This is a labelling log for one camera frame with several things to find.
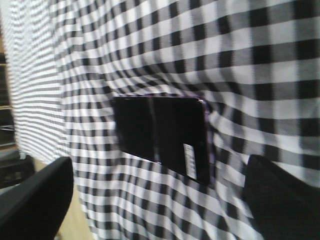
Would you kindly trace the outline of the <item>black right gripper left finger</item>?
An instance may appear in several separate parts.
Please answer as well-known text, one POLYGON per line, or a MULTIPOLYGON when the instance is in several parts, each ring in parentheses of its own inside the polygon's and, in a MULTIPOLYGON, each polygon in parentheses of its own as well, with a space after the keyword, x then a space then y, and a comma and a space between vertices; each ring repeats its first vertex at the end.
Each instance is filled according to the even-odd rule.
POLYGON ((0 196, 2 240, 53 240, 70 207, 74 174, 60 157, 0 196))

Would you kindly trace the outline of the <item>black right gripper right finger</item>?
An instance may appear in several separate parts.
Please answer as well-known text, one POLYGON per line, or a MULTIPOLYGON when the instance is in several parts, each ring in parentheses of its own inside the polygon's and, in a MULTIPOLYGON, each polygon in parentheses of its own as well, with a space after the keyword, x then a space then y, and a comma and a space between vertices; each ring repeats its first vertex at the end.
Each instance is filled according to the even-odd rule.
POLYGON ((260 155, 251 155, 243 193, 265 240, 320 238, 318 187, 302 182, 260 155))

